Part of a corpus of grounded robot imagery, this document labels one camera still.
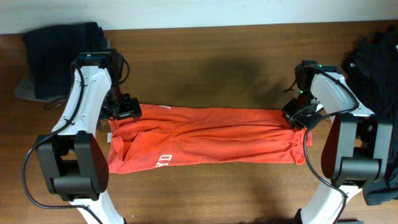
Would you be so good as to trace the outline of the pile of dark clothes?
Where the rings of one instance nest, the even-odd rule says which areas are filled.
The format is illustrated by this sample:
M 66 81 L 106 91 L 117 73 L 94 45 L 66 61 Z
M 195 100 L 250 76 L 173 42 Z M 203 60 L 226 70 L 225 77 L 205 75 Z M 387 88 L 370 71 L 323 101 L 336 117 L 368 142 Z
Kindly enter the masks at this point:
M 364 189 L 368 206 L 397 199 L 397 28 L 374 33 L 356 43 L 342 68 L 347 85 L 364 106 L 393 123 L 384 178 Z

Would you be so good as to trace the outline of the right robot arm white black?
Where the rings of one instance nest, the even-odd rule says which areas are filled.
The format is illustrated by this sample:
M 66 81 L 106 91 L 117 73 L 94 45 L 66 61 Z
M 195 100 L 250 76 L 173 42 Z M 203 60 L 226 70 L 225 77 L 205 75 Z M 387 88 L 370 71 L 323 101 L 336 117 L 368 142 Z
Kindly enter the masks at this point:
M 330 119 L 332 125 L 322 151 L 321 174 L 304 155 L 320 185 L 292 223 L 342 223 L 347 203 L 384 177 L 393 124 L 360 102 L 337 66 L 304 60 L 294 73 L 289 90 L 298 96 L 282 108 L 288 125 L 305 131 L 304 142 L 321 121 Z

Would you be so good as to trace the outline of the grey garment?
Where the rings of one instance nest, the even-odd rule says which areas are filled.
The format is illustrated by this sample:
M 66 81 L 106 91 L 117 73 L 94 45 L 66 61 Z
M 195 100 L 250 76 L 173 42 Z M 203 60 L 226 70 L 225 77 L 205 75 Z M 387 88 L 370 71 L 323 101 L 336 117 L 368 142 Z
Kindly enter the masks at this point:
M 72 59 L 56 59 L 54 62 L 45 59 L 41 72 L 30 68 L 27 75 L 14 89 L 17 98 L 29 101 L 50 102 L 68 96 L 73 77 L 70 70 Z

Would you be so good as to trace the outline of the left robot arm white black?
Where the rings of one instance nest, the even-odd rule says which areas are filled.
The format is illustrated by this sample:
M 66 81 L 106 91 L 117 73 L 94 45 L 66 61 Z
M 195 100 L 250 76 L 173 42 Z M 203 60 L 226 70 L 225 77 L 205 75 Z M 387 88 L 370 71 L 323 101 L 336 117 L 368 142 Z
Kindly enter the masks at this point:
M 128 64 L 116 49 L 82 52 L 72 62 L 73 85 L 62 117 L 49 135 L 37 138 L 37 153 L 51 194 L 76 208 L 87 223 L 125 223 L 107 192 L 109 168 L 95 132 L 101 119 L 137 120 L 137 98 L 121 93 Z

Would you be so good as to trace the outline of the navy blue garment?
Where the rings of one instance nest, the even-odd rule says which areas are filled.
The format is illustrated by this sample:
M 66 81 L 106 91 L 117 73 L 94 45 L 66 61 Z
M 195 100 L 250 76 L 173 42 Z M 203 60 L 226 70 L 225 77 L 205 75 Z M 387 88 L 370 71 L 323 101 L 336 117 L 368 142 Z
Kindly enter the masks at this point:
M 67 96 L 72 86 L 70 64 L 82 52 L 106 47 L 103 29 L 96 22 L 31 30 L 22 40 L 38 100 Z

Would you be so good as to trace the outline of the orange red printed t-shirt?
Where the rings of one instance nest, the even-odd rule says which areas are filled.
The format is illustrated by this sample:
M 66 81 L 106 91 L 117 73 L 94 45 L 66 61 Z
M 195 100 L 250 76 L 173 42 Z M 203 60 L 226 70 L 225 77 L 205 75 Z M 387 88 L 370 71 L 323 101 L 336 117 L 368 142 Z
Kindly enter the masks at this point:
M 110 121 L 109 171 L 128 174 L 167 166 L 230 162 L 305 163 L 304 130 L 280 110 L 141 105 L 134 121 Z

